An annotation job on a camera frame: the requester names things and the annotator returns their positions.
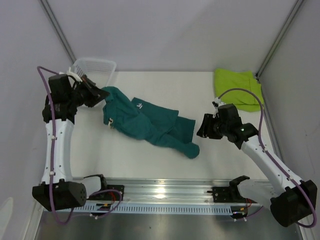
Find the teal green shorts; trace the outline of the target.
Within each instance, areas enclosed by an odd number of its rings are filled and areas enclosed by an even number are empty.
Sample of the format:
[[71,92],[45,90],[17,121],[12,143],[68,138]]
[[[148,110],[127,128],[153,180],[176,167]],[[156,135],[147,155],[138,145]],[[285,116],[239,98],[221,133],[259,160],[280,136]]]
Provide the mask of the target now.
[[179,116],[179,111],[154,105],[140,98],[129,99],[119,88],[106,86],[103,123],[109,128],[162,148],[174,149],[189,159],[200,147],[193,143],[196,121]]

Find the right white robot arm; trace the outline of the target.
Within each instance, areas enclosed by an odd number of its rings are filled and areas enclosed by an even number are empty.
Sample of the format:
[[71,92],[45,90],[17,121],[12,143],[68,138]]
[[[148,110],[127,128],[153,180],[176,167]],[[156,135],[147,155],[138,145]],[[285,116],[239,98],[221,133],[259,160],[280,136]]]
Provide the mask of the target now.
[[272,186],[272,190],[268,190],[248,176],[241,176],[239,183],[228,189],[232,201],[253,200],[268,209],[283,227],[297,224],[311,229],[316,226],[317,185],[310,179],[302,179],[270,151],[253,124],[243,123],[237,113],[206,113],[196,134],[213,140],[226,137],[253,160]]

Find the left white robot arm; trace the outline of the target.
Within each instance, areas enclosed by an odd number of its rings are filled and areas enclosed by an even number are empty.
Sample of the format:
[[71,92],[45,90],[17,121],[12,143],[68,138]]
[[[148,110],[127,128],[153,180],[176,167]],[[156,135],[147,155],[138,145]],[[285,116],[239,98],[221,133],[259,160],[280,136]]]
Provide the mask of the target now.
[[42,111],[47,136],[46,161],[40,184],[32,188],[33,198],[49,212],[82,207],[91,195],[97,200],[105,199],[109,188],[103,175],[73,178],[71,139],[78,108],[94,107],[108,92],[85,78],[70,84],[65,74],[50,77],[45,87],[49,91]]

